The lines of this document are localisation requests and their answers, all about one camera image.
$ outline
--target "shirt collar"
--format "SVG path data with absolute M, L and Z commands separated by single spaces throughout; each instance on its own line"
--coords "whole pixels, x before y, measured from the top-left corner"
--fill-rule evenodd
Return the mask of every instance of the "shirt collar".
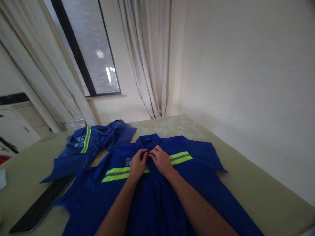
M 156 145 L 160 144 L 161 138 L 157 134 L 140 136 L 135 142 L 136 150 L 148 149 L 151 151 Z

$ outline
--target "blue work shirt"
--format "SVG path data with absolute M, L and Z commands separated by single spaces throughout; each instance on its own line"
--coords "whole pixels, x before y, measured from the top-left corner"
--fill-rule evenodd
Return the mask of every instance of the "blue work shirt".
M 239 236 L 263 235 L 217 177 L 217 169 L 227 171 L 211 143 L 183 136 L 160 138 L 157 134 L 141 136 L 135 143 L 116 148 L 98 166 L 78 174 L 55 203 L 70 214 L 63 235 L 94 235 L 129 176 L 131 158 L 139 149 L 152 150 L 157 144 L 170 155 L 174 169 Z M 151 158 L 136 187 L 125 235 L 196 235 L 175 191 Z
M 107 126 L 86 126 L 67 137 L 65 150 L 54 159 L 53 172 L 41 183 L 54 181 L 77 174 L 94 160 L 101 149 L 112 151 L 129 143 L 137 128 L 123 120 L 116 120 Z

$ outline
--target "reflective stripe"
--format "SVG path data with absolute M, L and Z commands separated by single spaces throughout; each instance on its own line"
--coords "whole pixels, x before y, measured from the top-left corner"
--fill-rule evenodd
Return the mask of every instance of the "reflective stripe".
M 189 154 L 186 154 L 186 155 L 183 155 L 183 156 L 180 156 L 180 157 L 175 157 L 175 158 L 173 158 L 173 159 L 171 159 L 172 161 L 175 161 L 175 160 L 177 160 L 177 159 L 181 159 L 181 158 L 183 158 L 183 157 L 186 157 L 186 156 L 190 156 Z
M 176 164 L 191 160 L 192 157 L 190 156 L 188 152 L 180 152 L 180 153 L 171 155 L 170 159 L 171 159 L 171 164 L 176 165 Z
M 124 168 L 114 168 L 106 172 L 106 175 L 110 173 L 119 173 L 119 172 L 125 172 L 130 171 L 130 167 L 124 167 Z
M 148 166 L 145 166 L 144 174 L 150 173 Z M 102 182 L 109 182 L 113 180 L 126 179 L 129 177 L 130 167 L 114 168 L 106 172 L 105 178 Z
M 172 165 L 176 165 L 176 164 L 179 164 L 179 163 L 182 163 L 182 162 L 191 160 L 191 159 L 192 159 L 191 156 L 185 156 L 185 157 L 183 157 L 183 158 L 179 158 L 179 159 L 176 159 L 176 160 L 174 160 L 174 161 L 171 161 L 171 164 L 172 164 Z
M 112 175 L 112 176 L 107 176 L 105 177 L 102 182 L 109 182 L 112 180 L 119 180 L 119 179 L 127 179 L 129 176 L 129 173 L 122 174 L 122 175 Z
M 183 155 L 187 155 L 187 154 L 189 154 L 189 153 L 188 153 L 188 152 L 180 152 L 180 153 L 171 155 L 171 156 L 170 156 L 170 159 L 173 159 L 173 158 L 179 157 L 179 156 L 183 156 Z
M 127 171 L 124 171 L 124 172 L 118 172 L 118 173 L 115 173 L 115 172 L 114 173 L 109 173 L 109 174 L 105 175 L 105 177 L 126 174 L 126 173 L 129 173 L 129 172 L 130 172 L 130 170 L 127 170 Z
M 88 150 L 90 136 L 91 136 L 91 126 L 87 126 L 86 127 L 86 135 L 85 135 L 85 139 L 84 139 L 84 146 L 83 146 L 82 151 L 80 152 L 81 154 L 86 153 L 86 151 Z

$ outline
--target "yellow reflective tape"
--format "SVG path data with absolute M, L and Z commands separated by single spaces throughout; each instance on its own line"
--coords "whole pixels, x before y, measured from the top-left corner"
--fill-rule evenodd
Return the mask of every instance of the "yellow reflective tape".
M 176 159 L 176 160 L 174 160 L 174 161 L 171 161 L 171 164 L 172 164 L 172 165 L 176 165 L 176 164 L 179 164 L 179 163 L 182 163 L 182 162 L 191 160 L 191 159 L 192 159 L 191 156 L 185 156 L 185 157 L 183 157 L 183 158 L 180 158 L 180 159 Z
M 102 182 L 109 182 L 109 181 L 113 181 L 113 180 L 119 180 L 119 179 L 126 179 L 128 178 L 129 173 L 126 174 L 122 174 L 122 175 L 110 175 L 110 176 L 106 176 Z
M 85 150 L 85 147 L 86 147 L 86 140 L 88 138 L 88 135 L 89 135 L 89 127 L 87 126 L 86 127 L 86 134 L 85 134 L 85 139 L 84 139 L 84 146 L 83 146 L 83 149 L 80 153 L 84 153 L 84 150 Z
M 150 170 L 149 170 L 148 165 L 145 165 L 144 174 L 145 174 L 145 173 L 150 173 Z
M 87 140 L 87 142 L 86 142 L 86 148 L 85 148 L 85 151 L 84 151 L 84 153 L 86 153 L 86 151 L 88 150 L 88 147 L 89 147 L 89 141 L 90 141 L 90 137 L 91 137 L 91 126 L 89 126 L 89 136 L 88 136 L 88 140 Z
M 183 156 L 183 155 L 187 155 L 187 154 L 188 154 L 188 152 L 180 152 L 180 153 L 171 155 L 171 156 L 170 156 L 170 159 L 173 159 L 173 158 L 179 157 L 179 156 Z
M 119 173 L 119 172 L 125 172 L 130 170 L 130 167 L 124 167 L 124 168 L 114 168 L 106 172 L 106 175 L 110 173 Z
M 148 171 L 147 169 L 144 170 L 144 174 L 146 173 L 150 173 L 150 171 Z M 129 177 L 129 173 L 125 173 L 125 174 L 121 174 L 121 175 L 109 175 L 106 176 L 102 182 L 109 182 L 109 181 L 113 181 L 113 180 L 120 180 L 120 179 L 127 179 Z

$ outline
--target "white curtain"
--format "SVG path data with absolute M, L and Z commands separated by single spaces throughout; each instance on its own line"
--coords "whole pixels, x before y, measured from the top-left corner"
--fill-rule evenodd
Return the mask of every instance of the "white curtain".
M 1 0 L 0 42 L 22 75 L 10 79 L 54 132 L 78 119 L 97 124 L 43 0 Z
M 171 0 L 113 0 L 138 90 L 152 118 L 163 117 L 170 87 Z

